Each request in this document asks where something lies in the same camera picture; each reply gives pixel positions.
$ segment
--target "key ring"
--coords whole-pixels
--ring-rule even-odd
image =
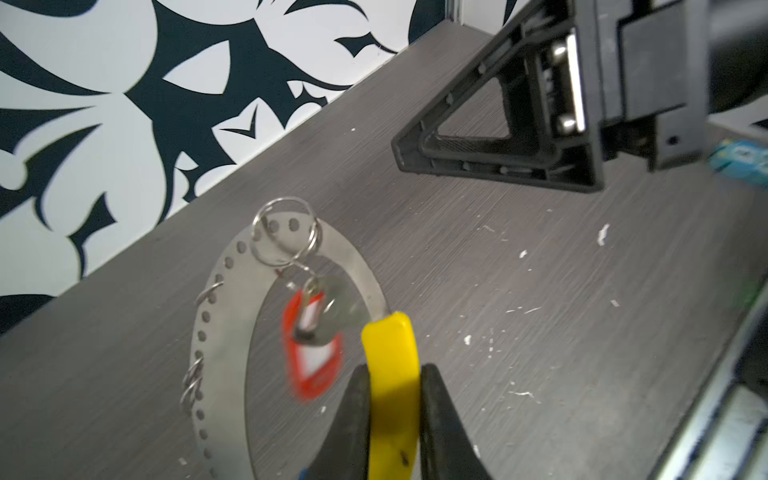
[[[266,214],[268,214],[274,208],[275,204],[285,201],[297,202],[298,204],[301,204],[302,207],[304,207],[310,217],[310,237],[307,240],[306,247],[293,254],[293,256],[288,260],[270,261],[266,259],[261,253],[259,253],[259,250],[256,247],[256,242],[259,240],[260,235],[259,226],[263,228],[263,230],[266,232],[266,235],[278,246],[278,248],[280,248],[283,252],[286,252],[286,249],[283,248],[281,242],[278,241],[278,239],[273,235],[273,232],[270,231],[269,224],[266,221]],[[316,274],[309,267],[299,262],[299,259],[309,253],[312,253],[314,250],[317,250],[320,244],[321,233],[322,230],[320,228],[320,223],[317,221],[317,217],[315,216],[315,212],[305,200],[298,197],[279,197],[274,200],[270,200],[256,212],[256,216],[253,218],[250,229],[250,252],[254,257],[256,257],[256,260],[259,260],[259,262],[263,263],[264,265],[273,266],[276,268],[294,265],[304,270],[309,275],[315,276]]]

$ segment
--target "yellow handle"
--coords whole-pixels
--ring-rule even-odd
[[[419,352],[411,320],[393,313],[362,329],[371,375],[368,480],[409,480],[419,440]]]

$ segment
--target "blue package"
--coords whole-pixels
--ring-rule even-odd
[[[710,155],[710,167],[728,177],[768,188],[768,148],[748,141],[723,140]]]

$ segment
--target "metal edge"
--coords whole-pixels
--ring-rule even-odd
[[[677,480],[688,465],[690,454],[708,430],[720,402],[726,395],[733,379],[742,351],[752,338],[760,320],[768,310],[768,283],[763,285],[760,295],[730,341],[717,367],[705,384],[699,398],[691,407],[678,433],[670,442],[667,451],[657,463],[655,472],[648,478],[653,480]]]
[[[286,225],[290,218],[307,224],[309,216],[280,212],[274,213],[273,218]],[[323,242],[317,254],[347,272],[360,291],[372,319],[383,318],[389,313],[389,308],[381,286],[365,259],[341,233],[318,220],[323,228]],[[208,473],[213,478],[227,480],[257,480],[250,458],[245,415],[248,352],[252,336],[256,334],[263,302],[277,279],[271,267],[237,248],[238,242],[248,244],[250,230],[249,225],[235,236],[211,271],[207,285],[214,283],[216,275],[224,276],[226,285],[217,290],[214,303],[207,299],[198,307],[190,348],[191,366],[197,360],[196,352],[204,355],[200,387],[203,395],[192,408],[197,447],[203,453]],[[300,247],[305,240],[296,236],[292,241]],[[225,266],[227,257],[235,259],[230,262],[233,265],[231,268]],[[232,311],[227,312],[224,305]],[[202,320],[203,311],[210,314],[207,323]]]

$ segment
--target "black mount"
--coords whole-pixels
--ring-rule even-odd
[[[652,171],[695,161],[710,103],[725,110],[768,88],[767,56],[747,55],[748,68],[721,65],[725,72],[714,64],[717,52],[733,63],[744,45],[768,52],[767,7],[712,0],[711,15],[707,0],[531,0],[397,135],[398,167],[592,192],[603,187],[602,163],[619,151],[647,158]],[[748,34],[728,25],[734,9],[752,10]],[[723,101],[710,71],[746,72],[743,91]],[[493,78],[509,135],[438,133]]]

